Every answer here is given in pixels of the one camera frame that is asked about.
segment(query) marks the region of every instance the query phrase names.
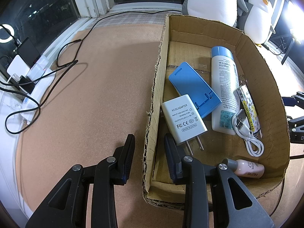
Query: small penguin plush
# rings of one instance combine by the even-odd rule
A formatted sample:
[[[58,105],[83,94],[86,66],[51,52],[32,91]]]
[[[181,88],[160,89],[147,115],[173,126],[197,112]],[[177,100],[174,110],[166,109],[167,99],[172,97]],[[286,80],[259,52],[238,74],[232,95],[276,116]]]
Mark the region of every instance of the small penguin plush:
[[[271,24],[272,5],[268,0],[248,0],[248,3],[250,11],[244,25],[244,33],[254,43],[263,44],[267,40],[269,30],[276,33]]]
[[[248,12],[244,0],[185,0],[182,6],[184,15],[221,21],[234,27],[237,15],[241,16],[243,11]]]

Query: teal sticker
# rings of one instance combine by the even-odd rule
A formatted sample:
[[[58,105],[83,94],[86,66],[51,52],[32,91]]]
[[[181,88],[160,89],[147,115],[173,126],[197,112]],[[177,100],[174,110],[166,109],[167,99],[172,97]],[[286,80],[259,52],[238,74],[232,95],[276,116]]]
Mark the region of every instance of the teal sticker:
[[[231,122],[233,115],[233,112],[221,111],[221,118],[219,119],[220,128],[233,129]]]

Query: cardboard box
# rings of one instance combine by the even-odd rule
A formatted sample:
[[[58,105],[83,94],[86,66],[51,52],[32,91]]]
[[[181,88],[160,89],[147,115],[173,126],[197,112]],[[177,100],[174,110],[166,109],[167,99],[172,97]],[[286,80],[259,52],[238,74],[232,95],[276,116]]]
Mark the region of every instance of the cardboard box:
[[[214,166],[223,158],[246,159],[263,164],[265,173],[261,179],[242,178],[257,198],[275,189],[285,174],[290,147],[285,108],[275,79],[256,45],[242,31],[221,22],[170,15],[165,20],[155,66],[145,136],[142,177],[143,197],[148,203],[183,208],[185,186],[174,185],[168,172],[163,145],[168,128],[165,120],[160,118],[160,105],[179,96],[168,76],[182,62],[188,62],[211,84],[211,48],[214,46],[228,48],[234,54],[239,76],[244,74],[248,80],[247,86],[258,112],[265,149],[261,157],[251,157],[240,137],[212,130],[210,114],[203,119],[208,131],[200,136],[205,150],[200,151],[196,140],[190,143],[194,157]]]

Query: orange beak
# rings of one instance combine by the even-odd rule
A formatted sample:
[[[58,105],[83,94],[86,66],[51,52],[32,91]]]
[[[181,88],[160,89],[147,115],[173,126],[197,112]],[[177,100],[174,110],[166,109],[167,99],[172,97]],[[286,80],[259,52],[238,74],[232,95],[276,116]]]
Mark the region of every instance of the orange beak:
[[[263,0],[263,2],[268,5],[269,4],[269,1],[268,0]]]

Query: checkered cloth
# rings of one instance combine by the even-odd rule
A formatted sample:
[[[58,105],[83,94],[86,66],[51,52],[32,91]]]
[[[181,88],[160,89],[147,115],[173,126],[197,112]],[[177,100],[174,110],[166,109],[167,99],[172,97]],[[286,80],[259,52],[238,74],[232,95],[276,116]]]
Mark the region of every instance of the checkered cloth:
[[[178,12],[161,12],[156,14],[147,14],[147,13],[124,13],[117,16],[112,16],[108,19],[100,21],[96,27],[105,27],[113,25],[127,25],[127,24],[155,24],[163,25],[167,14],[180,14]],[[87,29],[91,29],[92,26],[101,19],[102,17],[107,17],[109,14],[103,15],[97,18],[93,23],[91,23]]]

